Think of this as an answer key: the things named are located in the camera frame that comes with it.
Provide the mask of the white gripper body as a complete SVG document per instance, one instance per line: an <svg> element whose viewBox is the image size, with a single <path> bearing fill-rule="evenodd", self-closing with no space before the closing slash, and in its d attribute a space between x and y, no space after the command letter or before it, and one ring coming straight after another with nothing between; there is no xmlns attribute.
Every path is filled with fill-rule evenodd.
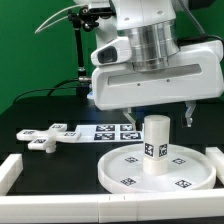
<svg viewBox="0 0 224 224"><path fill-rule="evenodd" d="M220 41L183 46L165 69L136 72L126 64L101 66L92 74L101 110L216 98L224 93Z"/></svg>

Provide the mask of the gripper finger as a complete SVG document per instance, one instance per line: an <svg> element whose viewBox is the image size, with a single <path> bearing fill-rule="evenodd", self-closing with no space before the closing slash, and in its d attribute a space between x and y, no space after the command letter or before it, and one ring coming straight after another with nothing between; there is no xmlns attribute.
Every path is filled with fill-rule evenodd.
<svg viewBox="0 0 224 224"><path fill-rule="evenodd" d="M126 117L126 119L131 123L133 130L136 131L136 119L132 115L132 109L131 108L124 108L123 109L123 115Z"/></svg>
<svg viewBox="0 0 224 224"><path fill-rule="evenodd" d="M190 128L192 126L192 122L193 122L192 115L196 108L196 102L195 101L186 101L185 106L186 106L186 111L182 118L182 122L185 127Z"/></svg>

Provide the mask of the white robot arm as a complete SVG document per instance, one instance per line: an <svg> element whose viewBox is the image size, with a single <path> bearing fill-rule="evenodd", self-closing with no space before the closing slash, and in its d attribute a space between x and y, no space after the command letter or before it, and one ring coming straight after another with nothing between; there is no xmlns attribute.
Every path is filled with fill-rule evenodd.
<svg viewBox="0 0 224 224"><path fill-rule="evenodd" d="M186 125L200 99L224 93L224 43L206 34L177 40L176 12L189 0L73 0L86 30L96 31L91 54L95 105L129 116L139 106L185 102Z"/></svg>

